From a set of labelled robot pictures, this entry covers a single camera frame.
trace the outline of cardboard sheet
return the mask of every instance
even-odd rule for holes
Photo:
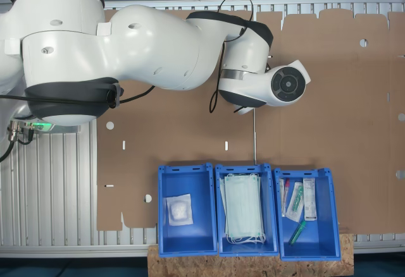
[[[258,163],[331,168],[341,232],[405,232],[405,180],[396,178],[405,171],[405,14],[391,13],[390,29],[383,15],[353,18],[344,9],[289,15],[282,30],[281,13],[257,19],[274,35],[270,66],[300,59],[312,79],[294,105],[256,110]],[[127,227],[156,224],[160,164],[252,164],[252,113],[233,114],[220,96],[208,111],[217,72],[195,90],[155,89],[98,119],[98,230],[121,230],[121,213]],[[122,85],[123,98],[149,88]]]
[[[405,15],[259,13],[275,36],[272,66],[301,60],[312,82],[285,108],[256,111],[260,162],[332,170],[340,231],[405,231]],[[368,45],[362,47],[360,40]]]
[[[114,12],[107,11],[108,20]],[[189,11],[167,12],[183,19],[189,15]],[[250,17],[248,11],[234,14]],[[218,67],[206,83],[190,91],[154,89],[97,120],[98,230],[121,230],[121,213],[129,228],[155,227],[159,165],[253,164],[252,114],[234,114],[234,106],[220,95],[214,113],[209,113],[217,74]],[[150,87],[135,81],[121,82],[121,86],[123,99]],[[109,121],[114,123],[113,130],[106,128]],[[146,194],[152,197],[150,203],[144,202]]]

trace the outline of wire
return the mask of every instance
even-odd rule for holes
[[[0,99],[12,99],[12,100],[23,100],[30,102],[45,102],[45,103],[58,103],[58,104],[114,104],[113,102],[99,102],[99,101],[78,101],[78,100],[66,100],[58,98],[33,98],[33,97],[20,97],[18,95],[0,95]]]
[[[235,110],[234,113],[237,113],[238,111],[240,111],[240,110],[242,110],[242,109],[244,109],[244,108],[246,108],[246,106],[241,106],[240,108],[238,108],[237,110]]]
[[[29,143],[31,143],[32,141],[27,141],[27,142],[24,142],[24,141],[21,141],[20,139],[18,139],[18,143],[19,144],[22,144],[22,145],[28,145]]]
[[[138,98],[144,97],[145,95],[148,95],[154,89],[155,86],[152,86],[150,89],[148,89],[146,92],[136,95],[134,97],[125,99],[120,101],[120,103],[127,103],[133,100],[136,100]],[[57,103],[57,104],[76,104],[76,105],[86,105],[86,104],[104,104],[108,105],[111,107],[111,105],[114,105],[115,102],[99,102],[99,101],[77,101],[77,100],[66,100],[66,99],[57,99],[57,98],[32,98],[32,97],[20,97],[17,95],[0,95],[0,99],[12,99],[12,100],[23,100],[23,101],[31,101],[31,102],[45,102],[45,103]]]
[[[216,107],[216,102],[218,101],[218,88],[220,86],[220,78],[221,78],[221,65],[222,65],[222,58],[223,58],[223,52],[225,51],[225,43],[222,43],[222,52],[221,52],[221,59],[220,59],[220,66],[218,68],[218,79],[216,81],[216,90],[214,91],[213,96],[211,97],[211,100],[209,102],[209,113],[213,113]]]
[[[6,150],[6,152],[4,153],[4,155],[2,155],[2,156],[0,157],[0,163],[3,162],[3,161],[8,157],[8,155],[10,155],[11,151],[13,150],[13,147],[14,147],[14,142],[13,142],[13,141],[10,141],[10,144],[9,144],[9,146],[8,146],[8,149]]]
[[[136,95],[136,96],[134,96],[134,97],[131,97],[131,98],[122,100],[122,101],[120,101],[120,103],[127,103],[127,102],[130,102],[130,101],[139,99],[139,98],[141,98],[141,97],[144,97],[145,95],[148,95],[148,93],[150,93],[154,88],[155,88],[155,86],[152,85],[152,87],[151,87],[150,89],[148,89],[147,91],[145,91],[145,92],[143,92],[143,93],[141,93],[141,94],[139,94],[139,95]]]
[[[225,1],[226,1],[226,0],[223,0],[223,1],[222,1],[222,3],[220,4],[220,6],[218,7],[217,13],[220,12],[221,6],[222,6],[222,4],[223,4]],[[246,24],[246,26],[245,26],[244,28],[242,28],[242,30],[240,31],[240,34],[239,34],[238,37],[236,37],[236,38],[234,38],[234,39],[232,39],[232,40],[226,40],[226,41],[224,41],[224,43],[222,44],[222,53],[221,53],[221,59],[220,59],[220,66],[219,66],[219,69],[218,69],[218,79],[217,79],[217,82],[216,82],[216,90],[214,91],[214,94],[213,94],[213,96],[211,97],[211,100],[210,100],[210,102],[209,102],[209,112],[210,112],[211,114],[214,112],[215,107],[216,107],[216,102],[217,102],[217,100],[218,100],[218,89],[219,89],[219,86],[220,86],[220,78],[221,78],[221,71],[222,71],[222,58],[223,58],[223,53],[224,53],[224,51],[225,51],[225,42],[232,42],[232,41],[234,41],[234,40],[239,39],[240,37],[242,37],[242,36],[245,34],[245,32],[246,32],[246,30],[247,30],[247,26],[249,25],[249,23],[250,23],[250,22],[252,21],[252,19],[253,19],[253,13],[254,13],[254,11],[253,11],[253,2],[252,2],[252,0],[249,0],[249,1],[251,2],[251,5],[252,5],[252,13],[251,13],[251,17],[250,17],[248,23]],[[214,97],[215,97],[215,102],[214,102],[214,107],[212,108],[212,103],[213,103]]]

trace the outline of surgical face mask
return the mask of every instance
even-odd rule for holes
[[[264,242],[260,207],[260,180],[257,174],[224,178],[226,232],[231,243]]]

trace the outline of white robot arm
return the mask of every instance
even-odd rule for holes
[[[0,16],[0,97],[24,75],[30,114],[57,125],[83,124],[119,104],[120,80],[200,86],[224,41],[219,92],[238,107],[292,104],[310,81],[299,61],[266,73],[270,30],[236,16],[196,11],[183,21],[133,5],[106,23],[103,0],[12,1]]]

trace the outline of blue plastic bin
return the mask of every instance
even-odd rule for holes
[[[167,197],[190,194],[192,225],[170,226]],[[159,256],[216,255],[213,166],[159,167]]]
[[[225,234],[225,210],[221,199],[220,179],[228,174],[251,174],[257,173],[261,178],[260,199],[263,226],[266,234],[266,241],[261,243],[231,244],[227,241]],[[216,178],[216,208],[218,220],[218,241],[220,246],[220,256],[276,256],[277,247],[277,229],[276,214],[273,195],[273,182],[271,180],[271,168],[269,164],[255,166],[222,166],[215,167]]]
[[[278,238],[280,240],[280,258],[283,261],[339,261],[340,240],[339,227],[333,189],[332,173],[330,169],[311,171],[273,171],[275,187],[277,188],[277,223]],[[280,178],[290,179],[287,195],[287,207],[291,200],[295,182],[302,182],[303,178],[315,178],[316,221],[307,221],[306,227],[297,242],[291,246],[289,240],[299,223],[282,217],[280,198]]]

